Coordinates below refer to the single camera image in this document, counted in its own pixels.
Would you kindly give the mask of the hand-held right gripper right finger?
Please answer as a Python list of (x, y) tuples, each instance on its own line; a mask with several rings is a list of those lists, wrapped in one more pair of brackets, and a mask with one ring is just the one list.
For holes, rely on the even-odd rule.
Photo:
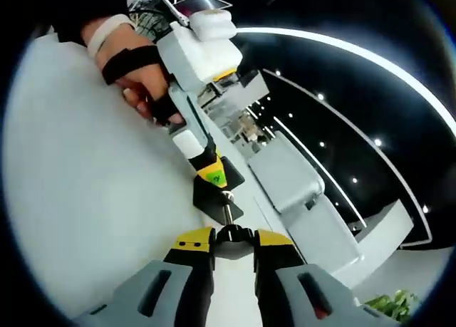
[(255, 294), (264, 326), (390, 326), (391, 318), (357, 305), (352, 291), (306, 264), (283, 234), (254, 233)]

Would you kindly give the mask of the person's left hand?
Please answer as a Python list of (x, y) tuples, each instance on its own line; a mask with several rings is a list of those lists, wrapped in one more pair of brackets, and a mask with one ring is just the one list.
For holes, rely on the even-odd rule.
[[(122, 24), (106, 38), (95, 56), (95, 62), (103, 70), (108, 61), (121, 51), (151, 45), (148, 38), (137, 34), (131, 26)], [(168, 92), (167, 79), (158, 63), (131, 71), (115, 82), (123, 90), (125, 102), (146, 120), (153, 119), (148, 101), (160, 100)]]

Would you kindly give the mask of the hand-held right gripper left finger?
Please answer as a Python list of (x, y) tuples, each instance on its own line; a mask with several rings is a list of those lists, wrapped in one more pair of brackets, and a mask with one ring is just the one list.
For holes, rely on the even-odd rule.
[(205, 326), (214, 291), (215, 229), (177, 238), (166, 257), (152, 260), (80, 315), (77, 326)]

